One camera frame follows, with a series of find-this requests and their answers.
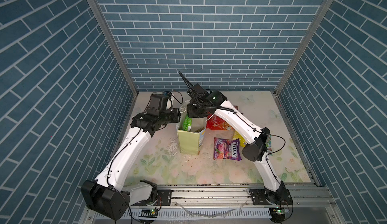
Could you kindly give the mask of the bright green snack packet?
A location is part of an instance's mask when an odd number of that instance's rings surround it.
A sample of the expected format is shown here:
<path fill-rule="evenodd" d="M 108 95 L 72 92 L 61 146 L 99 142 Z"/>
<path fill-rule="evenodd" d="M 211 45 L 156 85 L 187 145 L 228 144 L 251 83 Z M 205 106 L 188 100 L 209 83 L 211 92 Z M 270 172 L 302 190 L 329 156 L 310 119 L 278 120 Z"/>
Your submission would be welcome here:
<path fill-rule="evenodd" d="M 181 130 L 190 132 L 191 128 L 192 128 L 192 119 L 188 115 L 186 115 L 183 120 Z"/>

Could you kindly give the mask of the red snack packet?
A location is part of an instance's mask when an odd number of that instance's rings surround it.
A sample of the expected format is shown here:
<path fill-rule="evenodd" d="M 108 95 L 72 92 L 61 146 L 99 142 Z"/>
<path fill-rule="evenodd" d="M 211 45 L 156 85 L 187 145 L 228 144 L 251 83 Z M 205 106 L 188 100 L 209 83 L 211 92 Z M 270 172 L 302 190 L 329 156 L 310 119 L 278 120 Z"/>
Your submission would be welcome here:
<path fill-rule="evenodd" d="M 230 124 L 215 114 L 208 116 L 206 128 L 210 130 L 234 130 Z"/>

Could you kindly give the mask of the floral paper gift bag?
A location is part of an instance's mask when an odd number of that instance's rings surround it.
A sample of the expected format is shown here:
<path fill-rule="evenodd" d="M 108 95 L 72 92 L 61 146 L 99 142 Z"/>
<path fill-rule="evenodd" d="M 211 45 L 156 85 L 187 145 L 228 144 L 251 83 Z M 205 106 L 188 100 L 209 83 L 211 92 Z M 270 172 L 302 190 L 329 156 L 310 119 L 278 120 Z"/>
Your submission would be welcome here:
<path fill-rule="evenodd" d="M 181 118 L 177 124 L 177 136 L 180 152 L 187 155 L 201 155 L 202 152 L 212 154 L 214 137 L 210 136 L 210 130 L 206 128 L 207 118 L 192 118 L 192 128 L 190 132 L 181 130 L 185 116 L 187 115 L 186 100 L 180 106 Z"/>

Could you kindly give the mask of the purple Fox's candy packet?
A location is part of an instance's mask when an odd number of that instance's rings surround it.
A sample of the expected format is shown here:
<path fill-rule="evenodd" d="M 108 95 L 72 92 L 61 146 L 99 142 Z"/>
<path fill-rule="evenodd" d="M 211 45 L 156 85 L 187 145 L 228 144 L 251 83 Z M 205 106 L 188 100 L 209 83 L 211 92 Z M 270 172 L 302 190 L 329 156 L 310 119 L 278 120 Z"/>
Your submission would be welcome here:
<path fill-rule="evenodd" d="M 239 152 L 239 139 L 229 140 L 222 138 L 214 138 L 213 159 L 226 159 L 240 161 L 241 155 Z"/>

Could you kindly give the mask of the yellow snack packet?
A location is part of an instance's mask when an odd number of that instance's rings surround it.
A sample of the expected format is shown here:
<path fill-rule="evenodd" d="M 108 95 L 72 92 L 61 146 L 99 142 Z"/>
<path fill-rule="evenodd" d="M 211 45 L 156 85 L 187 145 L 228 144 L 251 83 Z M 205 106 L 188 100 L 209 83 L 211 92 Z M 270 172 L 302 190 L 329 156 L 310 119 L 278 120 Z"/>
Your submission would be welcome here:
<path fill-rule="evenodd" d="M 239 140 L 239 145 L 240 147 L 245 147 L 247 142 L 245 141 L 245 139 L 242 137 L 242 135 L 240 133 L 238 133 L 236 130 L 234 131 L 234 134 L 233 134 L 233 137 L 232 137 L 232 140 Z"/>

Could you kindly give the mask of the teal Fox's candy packet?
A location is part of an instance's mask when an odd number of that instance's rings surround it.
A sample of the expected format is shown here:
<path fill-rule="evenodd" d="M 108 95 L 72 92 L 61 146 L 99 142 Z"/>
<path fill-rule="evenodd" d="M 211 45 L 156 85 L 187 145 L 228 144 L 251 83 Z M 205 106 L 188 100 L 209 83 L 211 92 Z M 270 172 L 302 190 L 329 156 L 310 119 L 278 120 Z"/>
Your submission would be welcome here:
<path fill-rule="evenodd" d="M 266 148 L 268 153 L 272 152 L 272 137 L 270 135 L 267 137 L 266 140 Z"/>

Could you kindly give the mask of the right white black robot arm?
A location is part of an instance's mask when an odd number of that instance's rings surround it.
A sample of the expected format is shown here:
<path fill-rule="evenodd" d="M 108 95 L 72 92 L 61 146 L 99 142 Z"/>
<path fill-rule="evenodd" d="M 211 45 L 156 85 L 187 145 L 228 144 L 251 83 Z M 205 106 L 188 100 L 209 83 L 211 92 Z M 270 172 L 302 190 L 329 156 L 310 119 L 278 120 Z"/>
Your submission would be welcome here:
<path fill-rule="evenodd" d="M 253 162 L 262 177 L 266 199 L 269 203 L 280 205 L 285 200 L 286 186 L 277 176 L 269 160 L 266 140 L 271 135 L 269 129 L 260 128 L 241 114 L 220 92 L 208 93 L 205 90 L 188 90 L 191 98 L 187 105 L 190 118 L 202 118 L 214 114 L 234 128 L 247 145 L 242 149 L 243 156 Z"/>

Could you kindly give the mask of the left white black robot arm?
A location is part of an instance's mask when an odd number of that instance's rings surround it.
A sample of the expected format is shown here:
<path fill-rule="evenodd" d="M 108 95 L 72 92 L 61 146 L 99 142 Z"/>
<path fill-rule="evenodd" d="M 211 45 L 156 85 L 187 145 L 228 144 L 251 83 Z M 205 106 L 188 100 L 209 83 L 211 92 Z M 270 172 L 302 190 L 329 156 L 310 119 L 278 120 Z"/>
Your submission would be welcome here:
<path fill-rule="evenodd" d="M 157 116 L 139 113 L 112 160 L 94 180 L 86 180 L 81 193 L 86 206 L 114 221 L 119 220 L 136 203 L 154 204 L 158 200 L 157 184 L 142 180 L 124 188 L 129 171 L 145 145 L 161 126 L 178 123 L 178 108 L 161 112 Z"/>

